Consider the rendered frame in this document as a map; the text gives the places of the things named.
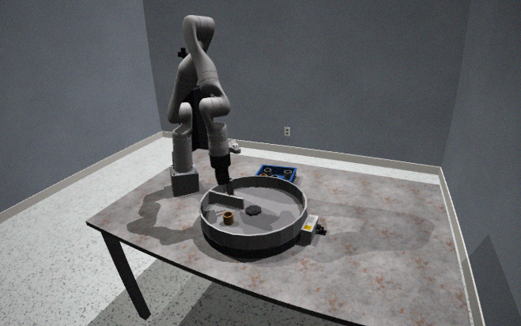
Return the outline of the blue crate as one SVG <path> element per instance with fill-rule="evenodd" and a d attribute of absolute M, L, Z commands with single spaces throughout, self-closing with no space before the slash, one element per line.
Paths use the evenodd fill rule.
<path fill-rule="evenodd" d="M 258 172 L 255 174 L 256 176 L 259 176 L 261 174 L 264 174 L 264 169 L 271 169 L 272 175 L 277 175 L 278 178 L 285 179 L 284 177 L 284 171 L 285 170 L 291 170 L 292 176 L 290 180 L 287 180 L 289 182 L 292 182 L 296 179 L 296 168 L 292 167 L 283 167 L 283 166 L 275 166 L 275 165 L 262 165 L 261 168 L 258 170 Z"/>

